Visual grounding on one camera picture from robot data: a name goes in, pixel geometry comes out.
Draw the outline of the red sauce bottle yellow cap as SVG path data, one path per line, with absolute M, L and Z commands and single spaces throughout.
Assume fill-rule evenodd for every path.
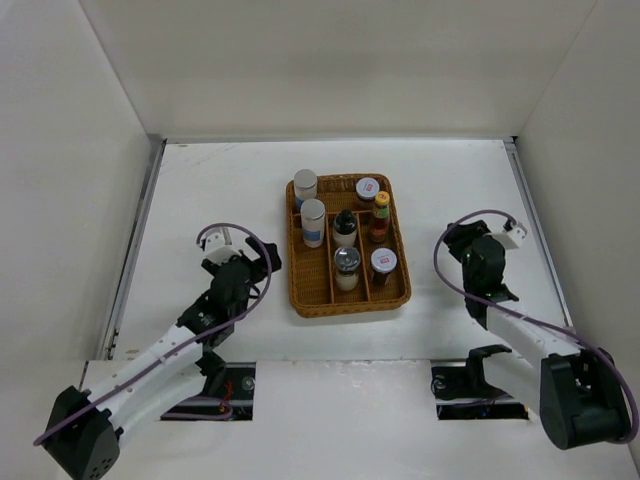
M 379 191 L 374 199 L 369 222 L 369 239 L 374 243 L 381 243 L 386 239 L 390 224 L 390 194 Z

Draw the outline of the white jar silver lid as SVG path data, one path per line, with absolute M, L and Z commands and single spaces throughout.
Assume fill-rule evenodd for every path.
M 306 200 L 317 197 L 317 175 L 310 169 L 299 170 L 294 175 L 293 184 L 296 210 L 299 211 Z
M 326 208 L 322 201 L 312 198 L 300 207 L 303 242 L 310 248 L 318 248 L 324 241 Z

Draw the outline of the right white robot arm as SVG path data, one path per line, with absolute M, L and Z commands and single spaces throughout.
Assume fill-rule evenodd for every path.
M 503 281 L 506 253 L 522 246 L 526 228 L 506 214 L 492 232 L 482 211 L 450 223 L 436 244 L 461 265 L 467 313 L 501 344 L 469 353 L 464 384 L 483 396 L 500 390 L 540 419 L 561 450 L 607 442 L 628 444 L 639 433 L 639 409 L 608 353 L 576 333 L 509 308 L 517 301 Z

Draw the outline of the dark spice jar red label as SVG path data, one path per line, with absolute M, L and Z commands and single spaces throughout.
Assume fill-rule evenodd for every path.
M 396 253 L 389 248 L 378 248 L 370 257 L 372 281 L 374 285 L 386 286 L 390 274 L 398 264 Z

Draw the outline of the white bottle black cap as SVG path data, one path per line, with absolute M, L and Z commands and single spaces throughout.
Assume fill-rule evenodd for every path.
M 353 247 L 357 231 L 357 217 L 352 210 L 344 209 L 334 217 L 332 239 L 337 247 Z

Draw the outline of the white grinder grey top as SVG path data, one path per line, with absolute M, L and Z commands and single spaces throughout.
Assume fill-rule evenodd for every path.
M 343 246 L 334 252 L 335 281 L 339 290 L 351 291 L 359 281 L 361 256 L 355 247 Z

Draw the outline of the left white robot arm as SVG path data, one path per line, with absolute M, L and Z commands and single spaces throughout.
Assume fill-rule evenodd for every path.
M 193 397 L 214 398 L 224 387 L 226 362 L 216 348 L 264 299 L 282 260 L 273 243 L 249 235 L 249 258 L 233 247 L 228 225 L 199 236 L 208 289 L 146 351 L 111 377 L 59 393 L 45 432 L 35 440 L 72 479 L 101 479 L 122 448 L 162 417 L 182 420 L 174 407 Z

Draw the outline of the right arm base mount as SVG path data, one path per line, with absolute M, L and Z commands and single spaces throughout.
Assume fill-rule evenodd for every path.
M 472 349 L 462 360 L 431 362 L 431 393 L 439 420 L 529 420 L 528 409 L 506 392 L 490 386 L 482 361 L 498 353 L 510 353 L 503 345 Z

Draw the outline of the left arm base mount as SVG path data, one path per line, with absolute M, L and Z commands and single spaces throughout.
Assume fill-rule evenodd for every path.
M 181 401 L 162 421 L 251 421 L 257 364 L 231 362 L 209 377 L 198 395 Z

